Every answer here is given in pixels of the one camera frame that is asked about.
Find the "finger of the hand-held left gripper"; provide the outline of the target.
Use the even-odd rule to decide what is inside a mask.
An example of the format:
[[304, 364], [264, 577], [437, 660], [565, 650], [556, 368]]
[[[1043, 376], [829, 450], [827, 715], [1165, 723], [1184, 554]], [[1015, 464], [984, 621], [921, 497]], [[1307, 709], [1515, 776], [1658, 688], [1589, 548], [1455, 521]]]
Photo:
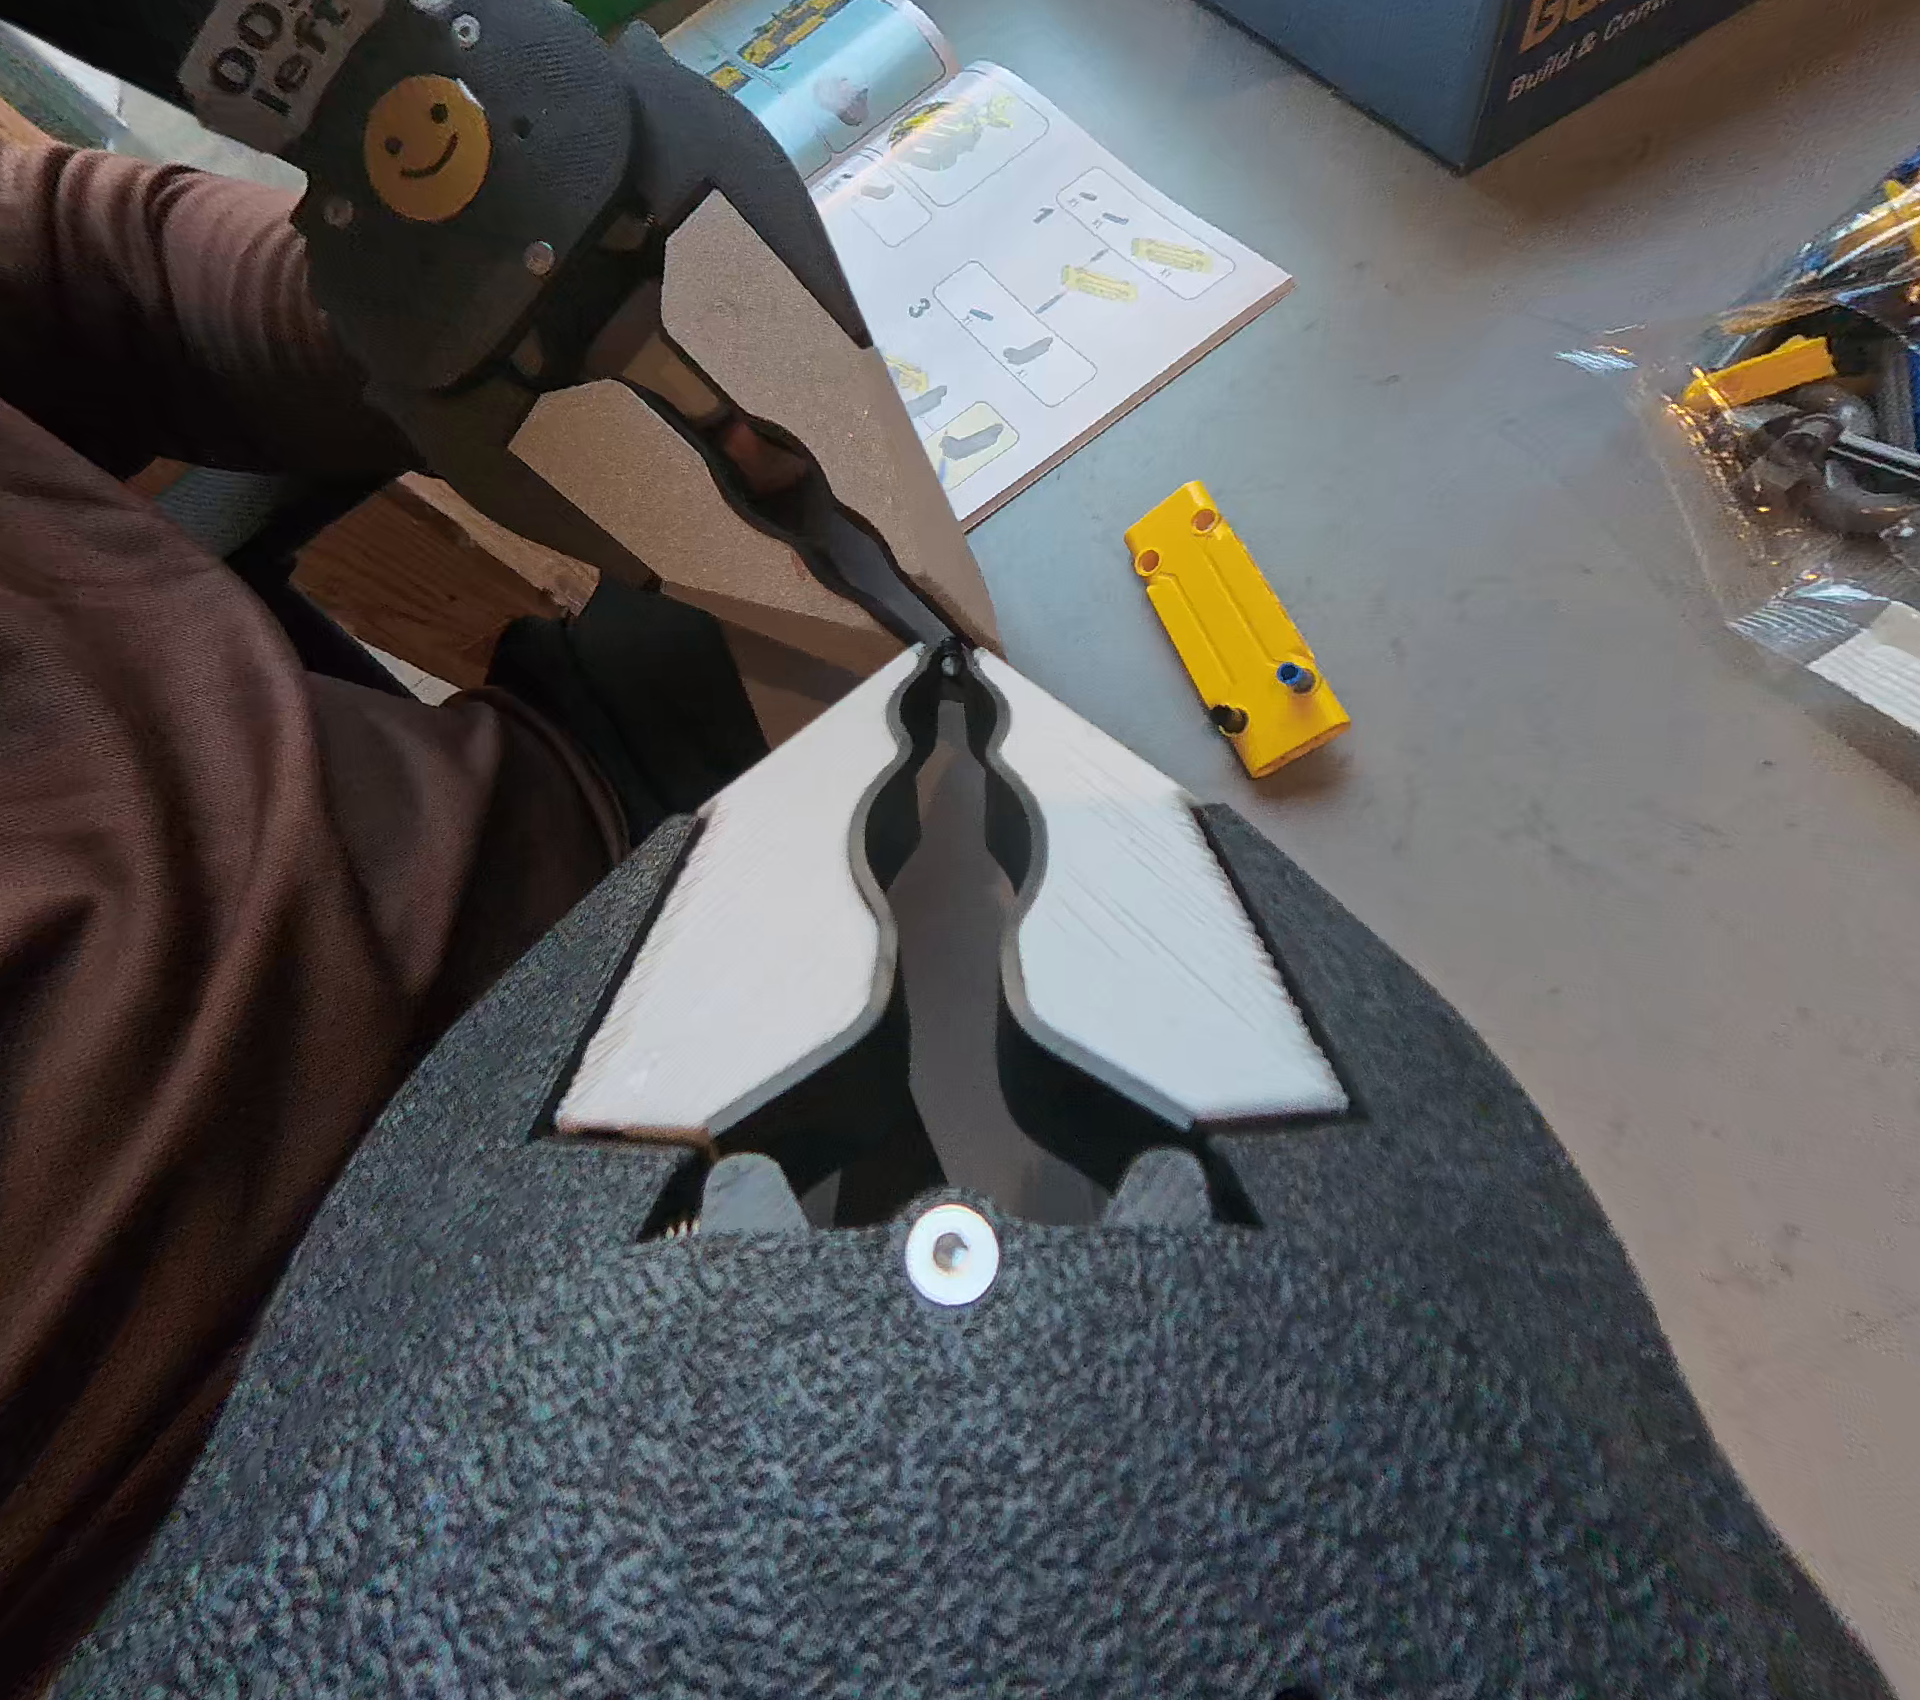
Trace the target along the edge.
[[735, 631], [860, 678], [907, 647], [941, 646], [923, 607], [860, 595], [805, 521], [759, 510], [718, 447], [630, 388], [542, 395], [510, 456], [653, 570], [670, 597]]
[[713, 395], [718, 431], [798, 464], [747, 490], [749, 520], [831, 590], [914, 641], [1002, 651], [987, 577], [805, 193], [769, 234], [710, 188], [665, 240], [661, 339]]

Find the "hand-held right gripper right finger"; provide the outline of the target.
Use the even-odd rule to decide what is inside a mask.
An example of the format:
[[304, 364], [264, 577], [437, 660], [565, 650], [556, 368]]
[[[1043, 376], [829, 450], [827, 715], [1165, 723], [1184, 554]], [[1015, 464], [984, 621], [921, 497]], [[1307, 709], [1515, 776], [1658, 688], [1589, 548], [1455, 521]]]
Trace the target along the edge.
[[1189, 790], [1004, 657], [966, 667], [1020, 1034], [1183, 1131], [1346, 1113]]

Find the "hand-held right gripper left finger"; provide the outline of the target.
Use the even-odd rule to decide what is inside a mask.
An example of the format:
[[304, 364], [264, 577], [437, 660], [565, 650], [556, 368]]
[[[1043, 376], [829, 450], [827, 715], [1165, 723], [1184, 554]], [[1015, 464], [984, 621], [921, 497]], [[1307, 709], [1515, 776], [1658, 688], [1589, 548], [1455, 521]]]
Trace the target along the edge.
[[905, 650], [699, 810], [559, 1101], [560, 1133], [720, 1141], [880, 1025], [900, 925], [870, 827], [903, 794], [880, 839], [917, 839], [905, 702], [938, 672], [936, 650]]

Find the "yellow building panel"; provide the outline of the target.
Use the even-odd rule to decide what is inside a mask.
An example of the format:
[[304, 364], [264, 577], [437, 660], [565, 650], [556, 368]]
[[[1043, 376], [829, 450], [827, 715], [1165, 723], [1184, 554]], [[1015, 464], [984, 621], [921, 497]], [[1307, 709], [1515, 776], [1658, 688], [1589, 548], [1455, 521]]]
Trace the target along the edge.
[[[1204, 482], [1144, 512], [1122, 544], [1207, 714], [1215, 703], [1248, 711], [1244, 733], [1217, 731], [1248, 776], [1273, 776], [1351, 728], [1313, 646]], [[1284, 662], [1313, 666], [1317, 691], [1288, 691], [1276, 679]]]

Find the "person's left forearm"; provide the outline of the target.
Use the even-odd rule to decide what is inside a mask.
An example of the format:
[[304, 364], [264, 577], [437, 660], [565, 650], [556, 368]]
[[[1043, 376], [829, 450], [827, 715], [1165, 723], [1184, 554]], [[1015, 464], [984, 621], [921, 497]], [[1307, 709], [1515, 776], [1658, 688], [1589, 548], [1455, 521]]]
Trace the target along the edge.
[[5, 144], [5, 487], [157, 460], [361, 486], [420, 465], [312, 294], [289, 193]]

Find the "grey desk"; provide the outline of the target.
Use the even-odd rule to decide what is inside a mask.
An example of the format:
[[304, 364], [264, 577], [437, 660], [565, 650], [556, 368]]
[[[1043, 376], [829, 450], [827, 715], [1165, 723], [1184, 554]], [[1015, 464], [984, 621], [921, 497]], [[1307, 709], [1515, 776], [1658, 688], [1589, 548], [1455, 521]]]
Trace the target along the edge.
[[[1562, 360], [1728, 305], [1915, 145], [1916, 0], [1760, 0], [1475, 175], [1194, 0], [913, 1], [1296, 279], [973, 532], [1013, 664], [1478, 1028], [1916, 1696], [1916, 790], [1728, 631]], [[1124, 544], [1191, 482], [1351, 715], [1265, 778]]]

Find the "person's legs black pants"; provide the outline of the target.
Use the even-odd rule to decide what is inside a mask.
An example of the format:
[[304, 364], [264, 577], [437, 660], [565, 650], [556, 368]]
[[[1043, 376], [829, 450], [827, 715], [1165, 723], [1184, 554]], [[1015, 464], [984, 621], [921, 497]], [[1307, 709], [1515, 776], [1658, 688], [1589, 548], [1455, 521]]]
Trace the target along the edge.
[[565, 618], [512, 620], [486, 686], [573, 746], [630, 843], [694, 814], [771, 751], [722, 624], [654, 583], [605, 576]]

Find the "white instruction booklet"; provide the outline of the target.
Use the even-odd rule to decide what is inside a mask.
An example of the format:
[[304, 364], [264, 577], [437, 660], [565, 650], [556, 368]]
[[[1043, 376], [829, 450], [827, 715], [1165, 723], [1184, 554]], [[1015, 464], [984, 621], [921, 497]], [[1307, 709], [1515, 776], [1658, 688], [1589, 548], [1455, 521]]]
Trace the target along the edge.
[[913, 0], [708, 0], [665, 46], [805, 175], [964, 530], [1293, 292]]

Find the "person's torso brown sweater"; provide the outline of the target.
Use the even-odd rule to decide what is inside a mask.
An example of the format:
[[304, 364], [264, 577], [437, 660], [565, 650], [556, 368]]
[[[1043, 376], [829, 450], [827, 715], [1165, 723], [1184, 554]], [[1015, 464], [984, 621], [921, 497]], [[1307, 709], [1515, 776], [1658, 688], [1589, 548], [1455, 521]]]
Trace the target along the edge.
[[33, 1696], [373, 1118], [628, 823], [510, 700], [311, 674], [13, 409], [2, 538], [2, 1675]]

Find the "clear bag yellow blue parts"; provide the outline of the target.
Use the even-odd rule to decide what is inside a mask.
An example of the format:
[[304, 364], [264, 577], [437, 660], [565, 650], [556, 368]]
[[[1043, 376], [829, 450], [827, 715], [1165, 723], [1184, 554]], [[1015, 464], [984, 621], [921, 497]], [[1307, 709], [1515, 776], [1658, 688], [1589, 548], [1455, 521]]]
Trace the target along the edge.
[[1727, 630], [1916, 779], [1919, 154], [1697, 330], [1561, 360], [1638, 417]]

